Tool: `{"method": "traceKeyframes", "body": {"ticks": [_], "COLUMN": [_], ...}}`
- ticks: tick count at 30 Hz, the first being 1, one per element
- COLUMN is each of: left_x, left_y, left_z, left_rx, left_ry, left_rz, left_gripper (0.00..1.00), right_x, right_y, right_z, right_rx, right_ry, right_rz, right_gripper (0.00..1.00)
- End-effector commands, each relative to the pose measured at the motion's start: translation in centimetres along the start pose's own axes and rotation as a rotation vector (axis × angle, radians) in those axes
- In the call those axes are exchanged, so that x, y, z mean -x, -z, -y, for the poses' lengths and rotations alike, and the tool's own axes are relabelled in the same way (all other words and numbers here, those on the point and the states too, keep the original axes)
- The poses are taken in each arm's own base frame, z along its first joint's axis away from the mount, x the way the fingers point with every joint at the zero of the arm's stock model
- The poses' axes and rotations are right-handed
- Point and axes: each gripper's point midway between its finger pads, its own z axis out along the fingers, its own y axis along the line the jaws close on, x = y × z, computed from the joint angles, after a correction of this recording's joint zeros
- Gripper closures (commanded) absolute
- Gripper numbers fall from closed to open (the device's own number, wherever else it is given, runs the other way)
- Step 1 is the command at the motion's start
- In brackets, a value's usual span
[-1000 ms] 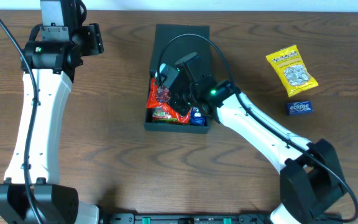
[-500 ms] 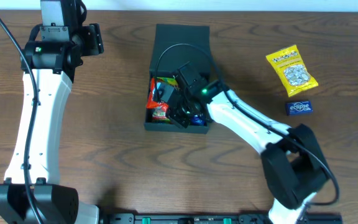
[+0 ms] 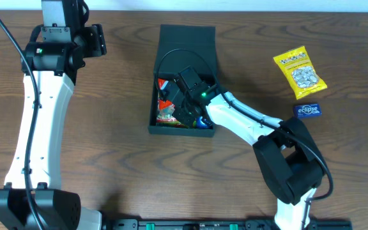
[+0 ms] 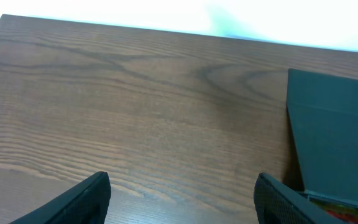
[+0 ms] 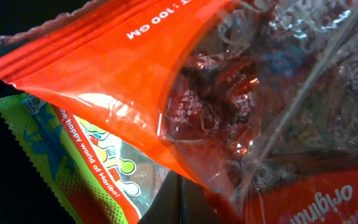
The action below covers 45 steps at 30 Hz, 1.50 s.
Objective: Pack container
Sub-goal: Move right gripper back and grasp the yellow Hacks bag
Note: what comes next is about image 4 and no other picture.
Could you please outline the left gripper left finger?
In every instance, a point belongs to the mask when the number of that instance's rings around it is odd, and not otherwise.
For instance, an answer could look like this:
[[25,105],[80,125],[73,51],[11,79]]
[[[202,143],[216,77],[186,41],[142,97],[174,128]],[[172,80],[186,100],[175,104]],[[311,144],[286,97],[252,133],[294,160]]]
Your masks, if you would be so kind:
[[107,172],[96,172],[12,224],[104,224],[111,198]]

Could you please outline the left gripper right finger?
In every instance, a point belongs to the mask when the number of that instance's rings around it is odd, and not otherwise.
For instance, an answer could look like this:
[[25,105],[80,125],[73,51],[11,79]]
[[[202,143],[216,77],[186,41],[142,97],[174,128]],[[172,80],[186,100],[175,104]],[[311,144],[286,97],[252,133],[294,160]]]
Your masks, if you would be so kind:
[[255,183],[254,205],[260,224],[345,224],[266,173]]

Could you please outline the green Haribo worms bag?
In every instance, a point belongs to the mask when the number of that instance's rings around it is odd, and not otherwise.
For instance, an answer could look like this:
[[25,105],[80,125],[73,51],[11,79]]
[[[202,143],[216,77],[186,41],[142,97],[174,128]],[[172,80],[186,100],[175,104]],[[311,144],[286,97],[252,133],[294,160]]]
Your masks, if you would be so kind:
[[322,208],[328,214],[347,223],[358,224],[358,208],[342,205],[340,203],[327,202],[323,200],[310,199],[310,202]]

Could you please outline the dark green gift box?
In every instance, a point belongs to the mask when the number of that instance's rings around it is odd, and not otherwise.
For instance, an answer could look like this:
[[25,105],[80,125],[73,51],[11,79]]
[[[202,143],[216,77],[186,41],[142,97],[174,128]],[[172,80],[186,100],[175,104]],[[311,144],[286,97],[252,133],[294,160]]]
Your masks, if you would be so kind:
[[287,111],[305,190],[358,205],[358,80],[290,69]]

